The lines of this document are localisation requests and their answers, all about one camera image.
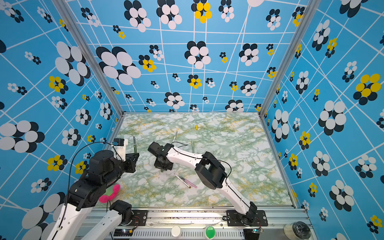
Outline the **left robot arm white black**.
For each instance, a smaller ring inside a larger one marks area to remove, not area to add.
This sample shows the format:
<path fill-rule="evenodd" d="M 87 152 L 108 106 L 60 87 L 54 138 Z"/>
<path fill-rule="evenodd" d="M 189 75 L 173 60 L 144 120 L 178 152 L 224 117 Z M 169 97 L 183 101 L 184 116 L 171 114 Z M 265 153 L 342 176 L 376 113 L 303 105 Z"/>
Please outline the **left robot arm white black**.
<path fill-rule="evenodd" d="M 134 173 L 138 153 L 115 155 L 110 150 L 97 152 L 90 160 L 90 167 L 68 190 L 59 218 L 48 236 L 49 240 L 73 240 L 80 227 L 96 206 L 107 188 L 114 185 L 125 173 Z M 117 200 L 105 216 L 83 237 L 85 240 L 104 240 L 122 225 L 139 225 L 132 205 Z"/>

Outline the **light green pen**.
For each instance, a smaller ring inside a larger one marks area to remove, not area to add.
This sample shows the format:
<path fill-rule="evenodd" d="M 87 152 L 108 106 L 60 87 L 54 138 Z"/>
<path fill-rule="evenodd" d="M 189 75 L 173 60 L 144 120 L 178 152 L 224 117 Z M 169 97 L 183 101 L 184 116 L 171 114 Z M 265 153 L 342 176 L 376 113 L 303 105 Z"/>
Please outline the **light green pen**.
<path fill-rule="evenodd" d="M 192 148 L 192 153 L 195 153 L 195 142 L 194 142 L 194 140 L 191 140 L 191 148 Z"/>

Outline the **dark green pen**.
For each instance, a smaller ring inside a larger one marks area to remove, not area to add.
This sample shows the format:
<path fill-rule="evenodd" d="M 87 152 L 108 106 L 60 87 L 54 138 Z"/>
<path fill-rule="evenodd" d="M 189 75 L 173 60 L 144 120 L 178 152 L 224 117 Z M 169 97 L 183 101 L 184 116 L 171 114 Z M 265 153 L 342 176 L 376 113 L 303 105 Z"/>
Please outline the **dark green pen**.
<path fill-rule="evenodd" d="M 134 153 L 138 153 L 138 150 L 137 150 L 137 143 L 136 143 L 136 137 L 133 136 L 133 146 L 134 146 Z"/>

